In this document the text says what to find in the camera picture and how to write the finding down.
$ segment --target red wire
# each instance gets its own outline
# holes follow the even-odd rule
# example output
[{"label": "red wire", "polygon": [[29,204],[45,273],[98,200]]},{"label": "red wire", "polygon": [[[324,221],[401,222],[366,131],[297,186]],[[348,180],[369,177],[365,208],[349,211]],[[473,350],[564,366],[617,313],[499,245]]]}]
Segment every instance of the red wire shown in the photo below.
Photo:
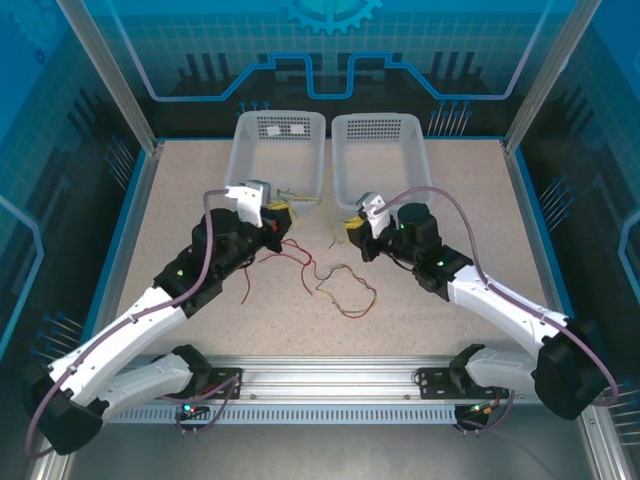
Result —
[{"label": "red wire", "polygon": [[244,302],[247,301],[247,298],[249,297],[249,292],[251,291],[251,280],[249,279],[249,272],[247,271],[249,270],[249,267],[246,266],[245,268],[243,268],[243,270],[244,270],[244,276],[247,278],[247,293],[244,294],[244,298],[240,302],[240,305],[244,305]]},{"label": "red wire", "polygon": [[308,257],[308,260],[306,262],[303,262],[302,260],[300,260],[299,258],[294,257],[293,255],[290,255],[288,253],[272,253],[268,256],[266,256],[265,258],[263,258],[262,260],[260,260],[258,263],[262,263],[272,257],[286,257],[286,258],[290,258],[291,260],[295,260],[296,262],[298,262],[300,265],[302,265],[302,269],[300,270],[300,279],[302,280],[302,285],[304,286],[304,288],[307,290],[307,292],[309,292],[309,295],[313,295],[313,293],[311,292],[311,290],[309,289],[309,287],[307,286],[307,283],[305,282],[304,279],[304,270],[305,268],[307,268],[309,265],[313,264],[313,276],[316,277],[317,280],[320,281],[326,281],[329,278],[331,278],[331,275],[334,274],[334,272],[336,272],[337,270],[340,270],[342,268],[346,268],[347,270],[349,270],[349,272],[351,273],[351,275],[353,276],[353,278],[355,278],[356,280],[358,280],[362,285],[365,286],[365,288],[367,290],[371,290],[373,292],[374,295],[374,300],[369,304],[369,306],[362,312],[359,313],[357,315],[353,315],[350,313],[346,313],[344,312],[341,307],[339,305],[337,305],[338,311],[344,315],[347,318],[352,318],[352,319],[358,319],[358,318],[362,318],[364,317],[367,313],[369,313],[369,311],[373,308],[373,306],[375,305],[375,299],[377,298],[378,295],[378,291],[373,288],[371,285],[369,285],[369,283],[362,277],[358,277],[356,275],[356,273],[353,271],[353,269],[348,266],[348,265],[340,265],[338,267],[334,267],[331,269],[331,271],[329,272],[329,275],[327,275],[325,278],[322,278],[320,276],[318,276],[317,273],[317,268],[318,268],[318,264],[316,263],[316,261],[313,259],[313,255],[311,255],[311,253],[309,253],[308,250],[305,250],[304,248],[302,248],[297,241],[295,241],[293,238],[288,238],[286,240],[282,241],[283,245],[287,245],[289,247],[295,248],[296,250],[301,251],[302,253],[306,254]]},{"label": "red wire", "polygon": [[302,270],[300,270],[300,280],[302,281],[302,286],[309,293],[309,295],[313,295],[313,293],[311,292],[311,289],[307,286],[307,282],[304,279],[304,269],[307,268],[311,264],[311,262],[315,263],[315,261],[313,260],[313,257],[311,256],[311,254],[309,252],[307,252],[306,250],[300,248],[297,243],[294,246],[294,245],[291,245],[291,244],[287,243],[287,241],[288,240],[285,240],[282,243],[284,245],[288,245],[288,246],[293,247],[293,248],[298,248],[302,252],[306,253],[307,256],[309,257],[309,259],[306,262],[303,262],[299,258],[296,258],[293,255],[290,255],[288,253],[272,253],[271,255],[268,255],[265,258],[263,258],[262,260],[260,260],[258,263],[262,263],[262,262],[264,262],[266,260],[269,260],[270,258],[273,258],[273,257],[287,257],[287,258],[290,258],[291,260],[295,260],[300,265],[302,265]]}]

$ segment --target glass panel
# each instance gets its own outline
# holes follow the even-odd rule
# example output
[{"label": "glass panel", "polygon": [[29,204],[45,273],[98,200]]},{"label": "glass panel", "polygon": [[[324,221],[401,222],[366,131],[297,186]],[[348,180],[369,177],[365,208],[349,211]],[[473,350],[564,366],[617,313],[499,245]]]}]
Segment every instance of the glass panel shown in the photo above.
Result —
[{"label": "glass panel", "polygon": [[597,320],[614,373],[627,380],[613,413],[636,455],[639,27],[640,4],[603,2],[521,145],[575,314]]},{"label": "glass panel", "polygon": [[156,134],[211,137],[269,108],[503,135],[574,1],[86,3]]},{"label": "glass panel", "polygon": [[55,2],[2,3],[0,58],[0,464],[22,478],[19,376],[77,342],[140,146]]}]

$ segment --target wire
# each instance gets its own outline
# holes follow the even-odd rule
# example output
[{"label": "wire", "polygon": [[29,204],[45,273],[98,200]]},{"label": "wire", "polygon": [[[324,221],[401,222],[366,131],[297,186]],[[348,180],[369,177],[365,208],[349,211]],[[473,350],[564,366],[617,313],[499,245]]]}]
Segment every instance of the wire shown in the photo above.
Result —
[{"label": "wire", "polygon": [[343,245],[345,242],[344,240],[339,239],[334,230],[333,230],[333,226],[335,225],[336,222],[332,222],[331,221],[331,217],[329,215],[329,212],[327,211],[324,203],[322,203],[322,200],[320,200],[317,197],[301,197],[300,195],[297,195],[295,193],[293,193],[291,191],[291,189],[287,189],[287,190],[280,190],[277,189],[276,194],[278,196],[278,198],[280,200],[282,200],[283,202],[285,202],[287,204],[287,206],[289,207],[289,211],[293,213],[292,217],[296,216],[297,214],[295,213],[295,210],[293,209],[293,206],[291,205],[291,202],[314,202],[316,203],[319,207],[320,210],[322,211],[322,214],[324,215],[325,220],[327,221],[327,226],[329,227],[329,232],[331,233],[331,236],[333,237],[333,241],[331,242],[331,245],[329,245],[329,249],[331,249],[331,247],[333,247],[335,244],[338,245]]},{"label": "wire", "polygon": [[33,458],[41,458],[51,453],[51,451],[53,451],[53,447],[51,447],[43,452],[39,452],[35,454],[33,453],[33,437],[35,435],[36,427],[40,422],[40,418],[42,417],[42,414],[44,413],[45,408],[47,407],[47,405],[49,404],[53,396],[60,390],[62,385],[69,379],[69,377],[77,372],[78,367],[82,365],[85,359],[89,355],[91,355],[91,353],[96,348],[98,348],[104,341],[106,341],[109,337],[114,335],[116,332],[118,332],[128,324],[136,323],[138,319],[140,319],[140,317],[149,315],[159,310],[163,310],[167,307],[173,307],[175,305],[179,305],[183,303],[185,300],[190,298],[198,290],[198,288],[200,288],[200,286],[204,283],[204,280],[207,277],[207,273],[209,271],[209,266],[211,264],[211,258],[213,257],[213,253],[215,250],[215,245],[214,245],[215,242],[213,237],[213,221],[211,219],[211,207],[209,206],[209,197],[212,197],[214,195],[224,195],[225,193],[227,193],[226,189],[209,190],[205,192],[203,195],[202,201],[205,208],[204,219],[205,219],[205,227],[207,232],[207,244],[205,248],[204,262],[202,263],[202,270],[196,282],[192,285],[192,287],[189,290],[184,292],[182,295],[172,300],[162,302],[158,305],[142,310],[140,312],[136,312],[130,315],[129,317],[125,318],[121,322],[116,323],[115,325],[111,326],[111,328],[107,330],[104,335],[97,337],[95,341],[87,345],[87,347],[80,353],[80,355],[78,355],[78,358],[76,358],[73,361],[73,363],[66,368],[65,372],[51,386],[49,391],[45,394],[45,396],[40,401],[40,404],[36,408],[36,411],[34,412],[33,417],[31,417],[31,421],[29,422],[29,427],[27,428],[27,435],[24,442],[24,449],[27,456],[30,456]]},{"label": "wire", "polygon": [[[302,248],[298,242],[292,238],[289,238],[287,240],[284,240],[282,242],[283,245],[295,248],[299,251],[301,251],[302,253],[304,253],[305,255],[307,255],[307,261],[304,262],[302,260],[300,260],[299,258],[294,257],[293,255],[290,255],[288,253],[273,253],[271,255],[268,255],[267,257],[263,258],[262,260],[260,260],[258,263],[262,263],[270,258],[273,257],[286,257],[286,258],[290,258],[292,260],[295,260],[296,262],[298,262],[300,265],[302,265],[302,269],[300,270],[300,278],[302,280],[302,284],[304,286],[304,288],[307,290],[307,292],[310,295],[313,295],[313,293],[311,292],[311,290],[309,289],[309,287],[307,286],[305,279],[304,279],[304,271],[305,268],[308,267],[309,265],[313,265],[313,276],[320,281],[320,283],[318,285],[315,286],[315,290],[323,293],[325,295],[327,295],[329,298],[331,298],[331,302],[333,303],[333,305],[338,309],[338,311],[344,315],[345,317],[351,318],[351,319],[358,319],[358,318],[362,318],[364,317],[367,313],[369,313],[369,311],[374,307],[374,305],[377,302],[377,298],[378,298],[378,291],[372,287],[371,285],[369,285],[369,283],[362,277],[359,277],[354,271],[353,269],[349,266],[349,265],[345,265],[345,264],[339,264],[336,265],[334,267],[332,267],[329,270],[329,274],[326,277],[322,277],[318,275],[318,264],[316,263],[316,261],[313,259],[313,256],[311,255],[311,253],[308,250],[305,250],[304,248]],[[335,296],[325,290],[320,288],[324,282],[326,282],[327,280],[329,280],[329,278],[331,278],[331,276],[338,270],[342,270],[342,269],[347,269],[349,271],[349,273],[351,273],[351,276],[353,278],[355,278],[359,283],[361,283],[362,285],[365,286],[365,288],[367,290],[370,290],[373,293],[373,299],[371,300],[371,303],[364,309],[362,310],[345,310],[344,308],[342,308],[342,306],[340,305],[340,303],[338,302],[338,300],[335,298]]]},{"label": "wire", "polygon": [[247,263],[245,263],[243,266],[240,267],[242,270],[244,270],[244,276],[247,279],[247,293],[244,294],[244,298],[240,302],[240,305],[244,305],[244,302],[246,302],[247,298],[249,298],[249,293],[251,292],[251,280],[249,279],[248,268],[251,265],[253,265],[253,262],[255,262],[255,260],[256,260],[256,257],[254,255],[253,257],[251,257],[251,260],[249,260]]},{"label": "wire", "polygon": [[476,244],[476,239],[475,239],[475,236],[473,234],[473,230],[471,228],[471,223],[469,222],[469,218],[464,213],[464,210],[462,210],[462,207],[460,206],[458,201],[455,198],[453,198],[449,192],[447,192],[445,190],[442,190],[441,188],[428,187],[428,186],[410,188],[406,192],[401,193],[396,198],[391,200],[384,207],[374,211],[373,213],[375,215],[380,214],[380,213],[388,210],[392,205],[398,203],[400,200],[402,200],[407,195],[411,195],[412,193],[416,193],[416,192],[434,192],[434,193],[438,193],[438,194],[442,195],[443,197],[445,197],[447,200],[449,200],[453,204],[453,206],[456,208],[456,210],[460,214],[460,217],[462,218],[462,221],[464,222],[465,228],[467,229],[467,234],[469,235],[469,242],[471,243],[471,255],[473,257],[473,263],[475,264],[476,270],[478,271],[478,276],[482,280],[482,283],[484,283],[485,286],[489,290],[491,290],[492,292],[494,292],[496,295],[498,295],[502,299],[506,300],[507,302],[511,303],[512,305],[520,308],[521,310],[524,310],[525,312],[527,312],[529,315],[533,316],[534,318],[539,319],[541,322],[546,322],[549,325],[551,325],[553,328],[558,330],[560,333],[562,333],[563,335],[568,337],[578,348],[580,348],[580,350],[582,350],[585,353],[585,355],[587,355],[591,359],[591,361],[594,363],[594,365],[598,368],[598,370],[600,370],[602,375],[605,377],[605,379],[607,380],[607,383],[609,384],[609,387],[611,388],[611,396],[609,398],[607,398],[605,400],[600,400],[600,401],[596,400],[596,401],[594,401],[592,403],[592,405],[595,405],[595,406],[598,406],[598,407],[608,407],[610,405],[613,405],[615,402],[617,402],[618,401],[618,397],[620,395],[620,391],[618,389],[618,384],[617,384],[615,378],[613,378],[613,375],[611,374],[611,372],[609,371],[607,366],[604,364],[604,362],[602,360],[600,360],[598,355],[596,355],[596,353],[586,343],[584,343],[576,334],[574,334],[567,327],[565,327],[565,326],[561,325],[560,323],[556,322],[555,320],[547,317],[546,313],[538,312],[537,310],[535,310],[535,309],[529,307],[528,305],[522,303],[517,298],[514,298],[511,295],[509,295],[508,293],[503,292],[500,288],[496,287],[491,282],[489,282],[489,279],[485,275],[484,270],[482,270],[482,266],[480,265],[480,259],[479,259],[479,256],[478,256],[478,246]]},{"label": "wire", "polygon": [[[504,408],[504,410],[502,411],[502,414],[498,417],[498,419],[495,422],[493,422],[491,425],[485,426],[485,425],[482,425],[481,423],[474,422],[473,420],[463,420],[462,423],[467,423],[469,425],[473,425],[474,427],[479,427],[478,431],[480,432],[490,432],[492,430],[495,430],[500,426],[500,424],[502,424],[502,422],[504,422],[505,418],[507,418],[507,415],[511,411],[511,407],[513,407],[513,403],[515,399],[516,399],[516,392],[514,390],[511,390],[509,392],[509,401],[507,402],[506,407]],[[460,424],[456,425],[456,427],[460,427],[464,429],[464,427]]]},{"label": "wire", "polygon": [[[209,398],[210,396],[214,395],[215,393],[218,393],[219,391],[221,391],[222,389],[224,389],[227,385],[230,385],[232,382],[237,382],[238,379],[237,377],[231,377],[231,378],[227,378],[224,382],[222,382],[220,385],[218,385],[216,388],[214,388],[213,390],[207,392],[206,394],[202,395],[201,397],[197,397],[197,399],[194,399],[194,402],[197,401],[201,401],[204,400],[206,398]],[[205,430],[208,430],[209,428],[213,427],[215,425],[215,423],[220,419],[220,417],[222,416],[222,412],[224,412],[224,409],[226,408],[227,404],[229,403],[229,400],[231,399],[231,396],[233,395],[233,391],[235,390],[235,385],[231,386],[231,388],[229,388],[229,391],[227,392],[227,396],[224,399],[224,402],[222,402],[222,405],[220,405],[220,408],[218,409],[218,411],[216,412],[216,414],[214,415],[214,417],[211,419],[211,421],[209,423],[207,423],[206,425],[203,425],[202,427],[198,427],[198,428],[193,428],[193,432],[196,433],[197,432],[203,432]],[[183,400],[180,400],[176,403],[184,403]],[[182,424],[180,423],[180,419],[178,416],[176,416],[176,427],[182,431],[182,433],[186,433],[189,431],[189,429],[186,429],[182,426]]]},{"label": "wire", "polygon": [[242,298],[240,305],[244,305],[244,302],[247,301],[247,298],[249,297],[249,292],[251,291],[251,280],[249,279],[249,272],[247,271],[246,268],[243,268],[243,270],[244,270],[244,276],[247,279],[247,293],[244,294],[244,297]]},{"label": "wire", "polygon": [[[482,425],[481,423],[475,422],[473,420],[464,420],[464,423],[467,423],[473,427],[476,427],[478,430],[478,432],[486,432],[486,427],[484,425]],[[464,428],[461,427],[461,425],[454,425],[454,427],[456,427],[460,432],[466,433],[468,430],[465,430]],[[505,440],[508,440],[511,443],[514,443],[515,445],[517,445],[518,447],[520,447],[527,455],[529,455],[533,461],[535,461],[538,466],[540,466],[540,468],[542,468],[551,478],[555,478],[555,479],[559,479],[560,477],[558,477],[555,473],[553,473],[553,471],[551,471],[551,469],[549,467],[547,467],[547,465],[545,465],[545,463],[540,460],[540,458],[538,458],[538,456],[533,453],[529,448],[527,448],[524,444],[522,444],[522,442],[520,442],[517,438],[515,438],[512,435],[508,435],[504,432],[501,432],[500,430],[492,430],[492,433],[494,435],[498,435],[499,437],[504,438]]]}]

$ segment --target blue panel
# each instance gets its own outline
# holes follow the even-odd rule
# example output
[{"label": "blue panel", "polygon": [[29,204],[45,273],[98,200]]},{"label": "blue panel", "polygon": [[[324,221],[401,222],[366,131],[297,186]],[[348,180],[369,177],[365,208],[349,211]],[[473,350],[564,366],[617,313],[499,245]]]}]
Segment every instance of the blue panel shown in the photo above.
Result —
[{"label": "blue panel", "polygon": [[637,3],[603,2],[522,142],[577,316],[619,374],[640,353],[640,35]]}]

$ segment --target plastic basket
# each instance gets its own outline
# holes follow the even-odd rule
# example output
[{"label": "plastic basket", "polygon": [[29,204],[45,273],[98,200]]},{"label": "plastic basket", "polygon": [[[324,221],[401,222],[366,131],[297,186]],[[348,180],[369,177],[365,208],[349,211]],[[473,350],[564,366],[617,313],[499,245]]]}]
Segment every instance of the plastic basket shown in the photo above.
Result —
[{"label": "plastic basket", "polygon": [[[243,113],[233,137],[226,184],[247,180],[271,184],[300,197],[320,198],[326,121],[319,113],[264,110]],[[311,205],[299,202],[298,206]]]},{"label": "plastic basket", "polygon": [[[366,192],[388,202],[412,187],[433,185],[420,122],[401,113],[341,115],[331,123],[333,181],[336,202],[350,212]],[[410,202],[431,204],[433,194],[421,192],[392,207]]]}]

